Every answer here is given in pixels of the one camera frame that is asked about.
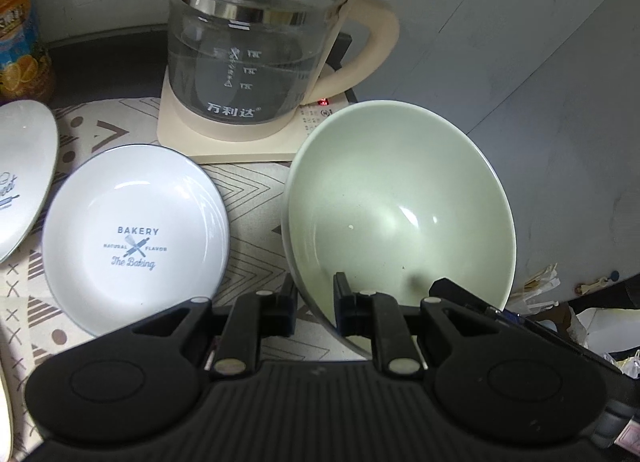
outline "geometric pattern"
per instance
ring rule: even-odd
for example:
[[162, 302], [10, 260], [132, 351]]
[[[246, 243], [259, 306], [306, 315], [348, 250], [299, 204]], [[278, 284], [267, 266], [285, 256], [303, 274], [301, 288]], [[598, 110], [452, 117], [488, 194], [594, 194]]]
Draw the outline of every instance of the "geometric pattern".
[[[159, 99], [100, 100], [54, 111], [60, 134], [58, 163], [49, 199], [21, 247], [0, 263], [0, 357], [14, 409], [14, 458], [21, 460], [40, 442], [24, 409], [22, 391], [33, 368], [89, 336], [50, 296], [40, 240], [52, 195], [87, 159], [112, 147], [158, 143]], [[231, 305], [241, 294], [280, 288], [288, 270], [282, 247], [280, 212], [290, 162], [202, 166], [225, 203], [230, 227], [226, 272], [213, 301]], [[262, 341], [263, 359], [353, 360], [299, 299], [293, 337]]]

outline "large bowl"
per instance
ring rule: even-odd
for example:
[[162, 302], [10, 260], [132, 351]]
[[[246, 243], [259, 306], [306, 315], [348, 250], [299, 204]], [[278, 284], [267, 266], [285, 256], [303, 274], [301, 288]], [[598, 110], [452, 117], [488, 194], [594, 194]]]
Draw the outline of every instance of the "large bowl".
[[300, 148], [284, 197], [287, 261], [330, 329], [339, 271], [353, 291], [403, 305], [448, 277], [504, 308], [516, 260], [507, 197], [476, 145], [434, 112], [393, 100], [340, 110]]

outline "ribbed black surface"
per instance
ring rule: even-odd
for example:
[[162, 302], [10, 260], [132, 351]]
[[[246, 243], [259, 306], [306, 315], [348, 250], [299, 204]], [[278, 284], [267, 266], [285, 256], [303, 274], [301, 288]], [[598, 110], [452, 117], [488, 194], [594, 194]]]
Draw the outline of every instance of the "ribbed black surface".
[[145, 443], [105, 450], [47, 441], [29, 462], [388, 462], [604, 460], [588, 441], [544, 451], [497, 447], [460, 431], [417, 382], [370, 363], [265, 362], [213, 385], [194, 413]]

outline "yellow bottle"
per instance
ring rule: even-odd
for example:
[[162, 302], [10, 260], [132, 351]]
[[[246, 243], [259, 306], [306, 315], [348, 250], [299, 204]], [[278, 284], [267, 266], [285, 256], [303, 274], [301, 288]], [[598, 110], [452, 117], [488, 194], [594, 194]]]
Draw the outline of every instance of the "yellow bottle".
[[0, 0], [0, 97], [46, 102], [55, 76], [31, 0]]

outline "orange juice bottle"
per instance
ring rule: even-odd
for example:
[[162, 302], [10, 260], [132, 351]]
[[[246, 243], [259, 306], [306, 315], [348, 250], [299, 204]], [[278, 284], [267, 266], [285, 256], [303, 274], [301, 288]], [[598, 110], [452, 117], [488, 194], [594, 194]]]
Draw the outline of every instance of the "orange juice bottle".
[[31, 0], [0, 0], [0, 97], [46, 102], [55, 76]]

